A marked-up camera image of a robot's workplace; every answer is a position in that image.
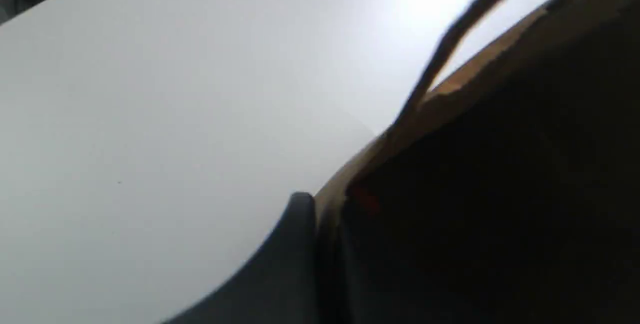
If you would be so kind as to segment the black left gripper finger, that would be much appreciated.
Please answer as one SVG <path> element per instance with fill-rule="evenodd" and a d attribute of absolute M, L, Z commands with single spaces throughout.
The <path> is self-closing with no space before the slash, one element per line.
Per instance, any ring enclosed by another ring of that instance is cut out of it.
<path fill-rule="evenodd" d="M 318 323 L 314 198 L 295 192 L 274 230 L 229 280 L 171 323 Z"/>

